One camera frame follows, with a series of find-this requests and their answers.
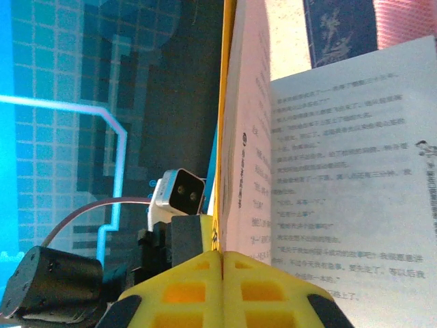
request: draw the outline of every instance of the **book page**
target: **book page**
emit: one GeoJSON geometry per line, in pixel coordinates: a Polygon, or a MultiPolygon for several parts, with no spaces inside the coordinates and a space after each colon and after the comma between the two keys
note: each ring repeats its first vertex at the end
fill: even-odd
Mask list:
{"type": "Polygon", "coordinates": [[[264,0],[237,2],[222,140],[225,251],[270,263],[270,53],[264,0]]]}
{"type": "Polygon", "coordinates": [[[272,83],[272,264],[355,327],[437,327],[437,63],[428,37],[272,83]]]}

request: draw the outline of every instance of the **wire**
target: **wire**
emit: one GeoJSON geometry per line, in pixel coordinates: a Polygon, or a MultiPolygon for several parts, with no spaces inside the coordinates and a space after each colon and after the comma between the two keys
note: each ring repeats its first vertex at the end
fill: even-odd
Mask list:
{"type": "Polygon", "coordinates": [[[69,214],[65,219],[63,219],[61,222],[59,222],[53,230],[50,232],[50,234],[47,235],[47,237],[42,242],[41,246],[48,247],[52,240],[56,237],[59,232],[65,228],[66,225],[68,225],[71,221],[76,219],[79,215],[82,215],[85,212],[88,212],[89,210],[93,210],[97,207],[106,206],[106,205],[112,205],[112,204],[118,204],[118,203],[127,203],[127,204],[145,204],[149,205],[151,199],[150,198],[142,198],[142,197],[114,197],[114,198],[105,198],[104,200],[98,200],[97,202],[92,202],[87,205],[84,205],[71,214],[69,214]]]}

